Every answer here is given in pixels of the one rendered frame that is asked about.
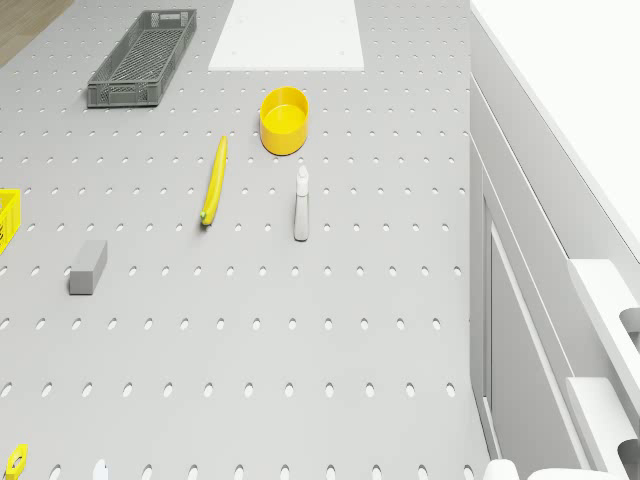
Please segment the small white bottle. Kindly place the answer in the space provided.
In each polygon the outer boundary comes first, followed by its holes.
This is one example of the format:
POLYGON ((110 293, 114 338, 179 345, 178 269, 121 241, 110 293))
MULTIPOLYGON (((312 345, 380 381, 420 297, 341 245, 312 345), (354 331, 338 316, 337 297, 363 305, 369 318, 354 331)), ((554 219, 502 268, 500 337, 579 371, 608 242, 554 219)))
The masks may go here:
POLYGON ((309 237, 309 173, 304 165, 298 169, 296 177, 296 203, 294 218, 294 239, 306 241, 309 237))

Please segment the yellow bowl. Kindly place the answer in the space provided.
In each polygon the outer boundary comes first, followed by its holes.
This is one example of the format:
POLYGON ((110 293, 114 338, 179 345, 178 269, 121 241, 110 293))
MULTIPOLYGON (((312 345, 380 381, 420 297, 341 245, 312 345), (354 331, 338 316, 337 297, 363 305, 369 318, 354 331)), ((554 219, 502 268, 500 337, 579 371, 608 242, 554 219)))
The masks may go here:
POLYGON ((302 91, 283 86, 271 91, 260 107, 260 137, 272 154, 289 155, 305 143, 309 102, 302 91))

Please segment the banana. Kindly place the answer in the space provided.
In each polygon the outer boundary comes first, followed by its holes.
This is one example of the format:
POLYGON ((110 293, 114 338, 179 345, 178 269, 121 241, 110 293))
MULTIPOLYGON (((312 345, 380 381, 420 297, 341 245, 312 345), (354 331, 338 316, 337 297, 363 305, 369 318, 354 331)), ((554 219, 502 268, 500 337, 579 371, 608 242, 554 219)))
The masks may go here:
POLYGON ((211 178, 203 208, 200 213, 201 224, 211 225, 219 203, 227 160, 228 139, 222 136, 216 151, 211 178))

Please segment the white board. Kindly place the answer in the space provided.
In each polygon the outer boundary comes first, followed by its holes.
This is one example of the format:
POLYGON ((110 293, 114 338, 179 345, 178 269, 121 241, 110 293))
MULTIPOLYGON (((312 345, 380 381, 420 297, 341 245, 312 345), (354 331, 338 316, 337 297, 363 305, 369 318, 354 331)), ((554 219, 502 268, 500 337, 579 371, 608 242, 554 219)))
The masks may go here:
POLYGON ((211 71, 362 71, 354 0, 234 0, 211 71))

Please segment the white cabinet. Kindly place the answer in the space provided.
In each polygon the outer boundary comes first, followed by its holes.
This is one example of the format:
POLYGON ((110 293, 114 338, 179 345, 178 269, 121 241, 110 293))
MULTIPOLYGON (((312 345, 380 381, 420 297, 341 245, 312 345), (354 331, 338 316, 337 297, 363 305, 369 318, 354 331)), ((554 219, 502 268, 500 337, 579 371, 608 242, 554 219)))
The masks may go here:
POLYGON ((640 1, 470 7, 470 378, 490 461, 640 480, 640 1))

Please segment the grey cube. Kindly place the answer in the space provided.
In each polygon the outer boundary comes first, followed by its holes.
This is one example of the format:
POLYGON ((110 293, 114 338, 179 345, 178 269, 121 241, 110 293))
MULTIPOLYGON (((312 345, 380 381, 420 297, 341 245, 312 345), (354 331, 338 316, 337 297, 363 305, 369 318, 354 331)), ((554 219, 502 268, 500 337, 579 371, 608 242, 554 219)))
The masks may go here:
POLYGON ((71 265, 69 293, 92 295, 100 280, 108 258, 106 240, 84 242, 71 265))

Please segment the dark grey basket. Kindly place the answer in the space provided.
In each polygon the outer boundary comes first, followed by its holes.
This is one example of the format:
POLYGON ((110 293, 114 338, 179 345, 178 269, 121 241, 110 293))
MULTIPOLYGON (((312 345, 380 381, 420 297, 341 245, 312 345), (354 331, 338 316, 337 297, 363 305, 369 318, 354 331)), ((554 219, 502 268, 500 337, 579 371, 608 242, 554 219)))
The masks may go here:
POLYGON ((195 9, 140 13, 88 81, 87 106, 158 105, 196 28, 195 9))

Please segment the yellow basket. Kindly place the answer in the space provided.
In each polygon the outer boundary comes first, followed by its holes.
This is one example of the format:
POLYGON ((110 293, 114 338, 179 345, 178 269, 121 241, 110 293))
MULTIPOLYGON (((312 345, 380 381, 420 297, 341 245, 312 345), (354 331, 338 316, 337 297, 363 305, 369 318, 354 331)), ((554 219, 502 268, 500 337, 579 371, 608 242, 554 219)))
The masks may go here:
POLYGON ((21 191, 0 189, 0 254, 21 224, 21 191))

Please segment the yellow carton box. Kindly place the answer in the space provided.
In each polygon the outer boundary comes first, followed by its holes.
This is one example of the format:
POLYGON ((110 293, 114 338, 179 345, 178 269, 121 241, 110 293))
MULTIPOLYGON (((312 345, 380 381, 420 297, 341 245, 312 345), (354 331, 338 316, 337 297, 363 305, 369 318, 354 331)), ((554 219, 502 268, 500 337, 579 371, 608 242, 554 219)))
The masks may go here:
POLYGON ((19 444, 10 454, 4 474, 4 480, 19 480, 26 466, 28 445, 19 444))

